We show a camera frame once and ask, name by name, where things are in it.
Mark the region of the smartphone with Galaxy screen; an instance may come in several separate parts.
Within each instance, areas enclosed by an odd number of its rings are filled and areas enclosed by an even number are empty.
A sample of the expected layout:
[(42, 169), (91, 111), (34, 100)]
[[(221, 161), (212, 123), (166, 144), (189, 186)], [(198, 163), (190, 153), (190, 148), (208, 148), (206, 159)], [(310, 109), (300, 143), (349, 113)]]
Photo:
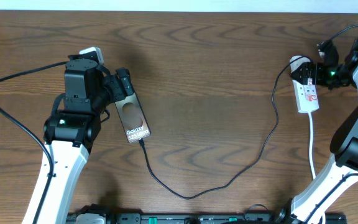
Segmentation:
[(135, 93), (124, 100), (115, 102), (115, 105), (129, 143), (151, 135), (145, 114)]

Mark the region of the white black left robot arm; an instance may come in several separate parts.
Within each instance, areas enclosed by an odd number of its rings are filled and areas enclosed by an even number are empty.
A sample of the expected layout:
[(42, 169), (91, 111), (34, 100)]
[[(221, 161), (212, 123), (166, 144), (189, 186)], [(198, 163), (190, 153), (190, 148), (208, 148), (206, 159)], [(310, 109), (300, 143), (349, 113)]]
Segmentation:
[(24, 223), (65, 223), (77, 180), (111, 103), (134, 94), (130, 73), (115, 73), (94, 54), (72, 55), (65, 64), (65, 93), (44, 124), (46, 153)]

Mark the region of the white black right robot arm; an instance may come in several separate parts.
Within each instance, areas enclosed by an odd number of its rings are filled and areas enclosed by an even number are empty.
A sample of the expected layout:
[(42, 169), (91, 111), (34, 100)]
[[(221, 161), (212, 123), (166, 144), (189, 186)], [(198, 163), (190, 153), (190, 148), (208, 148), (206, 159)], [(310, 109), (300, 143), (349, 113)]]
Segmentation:
[[(343, 64), (332, 39), (318, 45), (322, 62), (305, 56), (290, 60), (291, 79), (298, 106), (317, 99), (315, 87), (352, 85), (358, 94), (358, 38)], [(335, 132), (330, 157), (322, 171), (279, 213), (277, 223), (321, 223), (325, 211), (353, 184), (358, 182), (358, 106)]]

